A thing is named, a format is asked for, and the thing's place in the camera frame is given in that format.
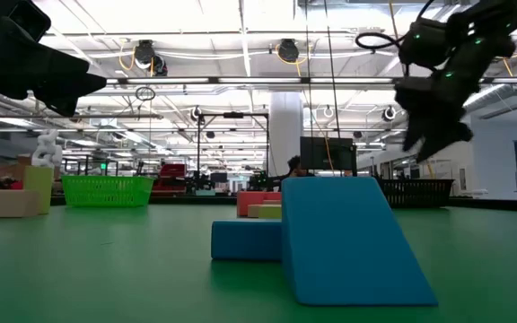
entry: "blue object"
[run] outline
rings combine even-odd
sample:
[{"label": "blue object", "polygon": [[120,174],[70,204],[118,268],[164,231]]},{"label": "blue object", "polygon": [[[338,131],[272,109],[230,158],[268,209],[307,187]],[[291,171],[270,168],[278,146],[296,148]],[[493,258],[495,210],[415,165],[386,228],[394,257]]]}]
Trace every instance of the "blue object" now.
[{"label": "blue object", "polygon": [[213,259],[281,260],[281,221],[241,219],[214,221]]},{"label": "blue object", "polygon": [[373,178],[283,181],[283,267],[306,305],[437,305]]}]

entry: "column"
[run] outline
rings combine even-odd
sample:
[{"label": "column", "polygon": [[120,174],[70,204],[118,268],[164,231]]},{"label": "column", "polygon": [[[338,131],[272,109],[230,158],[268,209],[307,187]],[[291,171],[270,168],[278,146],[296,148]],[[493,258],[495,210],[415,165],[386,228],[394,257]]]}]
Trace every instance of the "column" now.
[{"label": "column", "polygon": [[288,160],[301,154],[302,99],[299,92],[273,92],[270,97],[268,176],[288,173]]}]

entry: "table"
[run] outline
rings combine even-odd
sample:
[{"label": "table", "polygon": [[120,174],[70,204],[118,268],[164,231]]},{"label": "table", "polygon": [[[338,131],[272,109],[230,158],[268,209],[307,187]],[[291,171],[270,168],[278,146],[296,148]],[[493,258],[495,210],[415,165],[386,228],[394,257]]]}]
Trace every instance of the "table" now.
[{"label": "table", "polygon": [[277,263],[212,262],[232,205],[0,219],[0,322],[517,322],[517,213],[396,210],[437,308],[310,308]]}]

